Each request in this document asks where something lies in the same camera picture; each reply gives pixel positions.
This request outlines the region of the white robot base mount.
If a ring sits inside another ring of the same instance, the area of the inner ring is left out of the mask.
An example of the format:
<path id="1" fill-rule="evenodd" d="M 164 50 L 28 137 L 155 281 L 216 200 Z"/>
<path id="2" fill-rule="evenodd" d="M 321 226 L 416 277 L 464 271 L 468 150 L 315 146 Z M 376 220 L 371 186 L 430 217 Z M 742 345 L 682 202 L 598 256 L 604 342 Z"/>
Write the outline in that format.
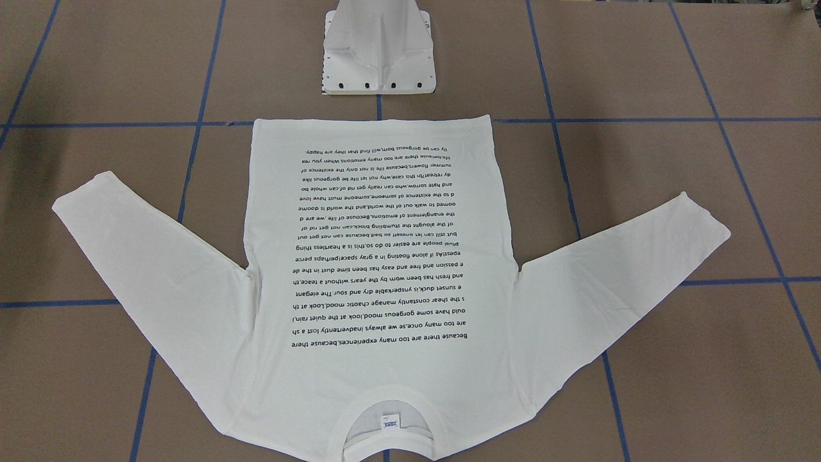
<path id="1" fill-rule="evenodd" d="M 341 1 L 325 15 L 323 94 L 434 92 L 429 26 L 414 1 Z"/>

